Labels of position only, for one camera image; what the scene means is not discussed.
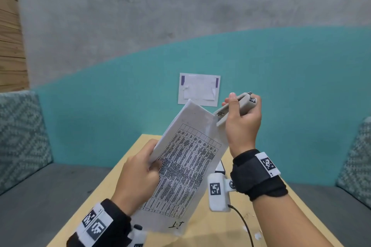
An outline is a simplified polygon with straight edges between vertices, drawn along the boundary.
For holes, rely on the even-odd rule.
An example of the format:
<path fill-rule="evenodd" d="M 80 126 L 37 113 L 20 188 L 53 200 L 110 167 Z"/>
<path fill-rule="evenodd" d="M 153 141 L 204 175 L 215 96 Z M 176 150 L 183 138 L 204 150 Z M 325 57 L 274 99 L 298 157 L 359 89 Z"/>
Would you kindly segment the person's right forearm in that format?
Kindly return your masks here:
<path fill-rule="evenodd" d="M 267 247 L 344 247 L 292 189 L 252 205 Z"/>

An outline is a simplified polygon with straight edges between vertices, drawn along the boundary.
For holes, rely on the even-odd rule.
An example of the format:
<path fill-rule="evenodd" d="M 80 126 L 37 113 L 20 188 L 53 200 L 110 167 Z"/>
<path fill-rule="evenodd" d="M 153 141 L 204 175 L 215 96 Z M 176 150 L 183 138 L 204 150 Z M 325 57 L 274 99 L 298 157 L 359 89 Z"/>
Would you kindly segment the stack of printed paper sheets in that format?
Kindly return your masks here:
<path fill-rule="evenodd" d="M 160 160 L 160 180 L 132 221 L 145 231 L 182 235 L 228 149 L 218 118 L 191 100 L 167 128 L 150 156 Z"/>

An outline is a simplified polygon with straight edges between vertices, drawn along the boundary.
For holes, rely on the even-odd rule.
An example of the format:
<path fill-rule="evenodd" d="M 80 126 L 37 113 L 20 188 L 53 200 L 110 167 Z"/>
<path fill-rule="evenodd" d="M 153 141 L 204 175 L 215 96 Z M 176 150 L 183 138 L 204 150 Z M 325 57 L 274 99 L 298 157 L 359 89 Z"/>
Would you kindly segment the black left wristband with markers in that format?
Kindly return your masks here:
<path fill-rule="evenodd" d="M 87 213 L 66 247 L 127 247 L 131 231 L 131 217 L 105 199 Z"/>

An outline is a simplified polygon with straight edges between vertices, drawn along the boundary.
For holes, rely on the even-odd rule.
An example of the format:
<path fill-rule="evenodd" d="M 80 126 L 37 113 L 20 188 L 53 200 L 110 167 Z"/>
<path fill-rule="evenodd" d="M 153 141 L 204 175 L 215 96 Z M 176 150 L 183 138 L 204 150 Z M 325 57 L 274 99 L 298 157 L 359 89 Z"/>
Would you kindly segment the white paper sheet with tape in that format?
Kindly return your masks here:
<path fill-rule="evenodd" d="M 221 76 L 180 73 L 178 104 L 188 100 L 204 107 L 217 107 Z"/>

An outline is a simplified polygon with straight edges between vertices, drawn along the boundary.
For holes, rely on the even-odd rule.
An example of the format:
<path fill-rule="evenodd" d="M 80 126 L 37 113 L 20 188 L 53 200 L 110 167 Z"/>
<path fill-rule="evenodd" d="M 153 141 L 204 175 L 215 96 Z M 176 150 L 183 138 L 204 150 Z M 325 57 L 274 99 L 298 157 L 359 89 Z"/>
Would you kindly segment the black right wristband with marker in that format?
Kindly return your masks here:
<path fill-rule="evenodd" d="M 288 194 L 281 172 L 265 152 L 257 149 L 234 157 L 230 176 L 236 191 L 252 202 L 263 195 L 277 198 Z"/>

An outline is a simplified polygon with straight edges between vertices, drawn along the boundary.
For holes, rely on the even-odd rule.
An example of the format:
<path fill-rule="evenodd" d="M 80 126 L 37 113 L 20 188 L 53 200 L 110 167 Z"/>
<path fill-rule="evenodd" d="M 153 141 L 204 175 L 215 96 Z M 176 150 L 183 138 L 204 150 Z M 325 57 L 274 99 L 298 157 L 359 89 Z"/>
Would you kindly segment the grey stapler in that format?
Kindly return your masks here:
<path fill-rule="evenodd" d="M 252 92 L 245 92 L 237 96 L 239 101 L 240 116 L 246 115 L 251 109 L 256 106 L 256 99 L 251 97 Z M 226 123 L 229 114 L 229 104 L 225 104 L 220 109 L 216 110 L 213 115 L 217 118 L 217 127 L 223 127 Z"/>

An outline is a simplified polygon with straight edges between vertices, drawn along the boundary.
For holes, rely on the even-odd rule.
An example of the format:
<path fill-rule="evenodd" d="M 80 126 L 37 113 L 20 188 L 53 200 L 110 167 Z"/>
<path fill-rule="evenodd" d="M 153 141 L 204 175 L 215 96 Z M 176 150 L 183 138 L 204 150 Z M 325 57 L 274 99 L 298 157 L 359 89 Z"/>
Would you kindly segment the patterned teal cushion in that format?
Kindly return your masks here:
<path fill-rule="evenodd" d="M 336 186 L 371 209 L 371 116 L 359 126 Z"/>
<path fill-rule="evenodd" d="M 0 93 L 0 195 L 53 161 L 34 91 Z"/>

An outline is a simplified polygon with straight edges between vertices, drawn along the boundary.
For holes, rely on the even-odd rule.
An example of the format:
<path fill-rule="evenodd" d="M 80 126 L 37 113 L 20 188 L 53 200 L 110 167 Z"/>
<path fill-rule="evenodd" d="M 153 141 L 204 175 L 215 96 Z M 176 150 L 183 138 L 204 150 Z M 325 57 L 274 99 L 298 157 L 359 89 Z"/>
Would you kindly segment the person's left hand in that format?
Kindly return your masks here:
<path fill-rule="evenodd" d="M 149 140 L 134 156 L 124 163 L 111 201 L 127 216 L 131 217 L 148 201 L 159 181 L 147 181 L 151 154 L 158 140 Z"/>

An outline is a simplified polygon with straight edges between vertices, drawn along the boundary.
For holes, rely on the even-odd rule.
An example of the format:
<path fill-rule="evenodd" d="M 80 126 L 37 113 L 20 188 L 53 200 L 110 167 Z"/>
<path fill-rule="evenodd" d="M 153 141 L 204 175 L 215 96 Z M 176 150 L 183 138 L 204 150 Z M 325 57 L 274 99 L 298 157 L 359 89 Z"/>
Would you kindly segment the wooden slat panel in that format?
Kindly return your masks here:
<path fill-rule="evenodd" d="M 29 89 L 18 0 L 0 0 L 0 93 Z"/>

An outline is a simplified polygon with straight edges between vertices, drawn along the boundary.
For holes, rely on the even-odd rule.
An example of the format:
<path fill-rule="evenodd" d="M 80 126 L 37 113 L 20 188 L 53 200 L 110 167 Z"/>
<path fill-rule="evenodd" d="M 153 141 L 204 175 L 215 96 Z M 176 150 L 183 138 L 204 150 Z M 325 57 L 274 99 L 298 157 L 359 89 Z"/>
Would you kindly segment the person's right hand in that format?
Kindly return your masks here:
<path fill-rule="evenodd" d="M 256 106 L 244 116 L 228 116 L 225 131 L 229 143 L 230 153 L 233 158 L 240 154 L 256 149 L 256 137 L 262 120 L 261 97 L 252 94 L 256 99 Z M 228 98 L 222 106 L 228 104 Z"/>

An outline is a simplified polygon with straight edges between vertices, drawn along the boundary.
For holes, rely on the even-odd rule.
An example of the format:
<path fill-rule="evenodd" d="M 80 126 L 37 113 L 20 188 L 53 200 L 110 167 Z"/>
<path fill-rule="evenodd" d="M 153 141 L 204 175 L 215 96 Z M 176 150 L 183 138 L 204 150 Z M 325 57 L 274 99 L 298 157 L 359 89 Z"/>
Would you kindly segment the grey bench seat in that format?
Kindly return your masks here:
<path fill-rule="evenodd" d="M 111 170 L 52 163 L 0 195 L 0 247 L 46 247 Z M 339 187 L 289 186 L 344 247 L 371 247 L 371 208 Z"/>

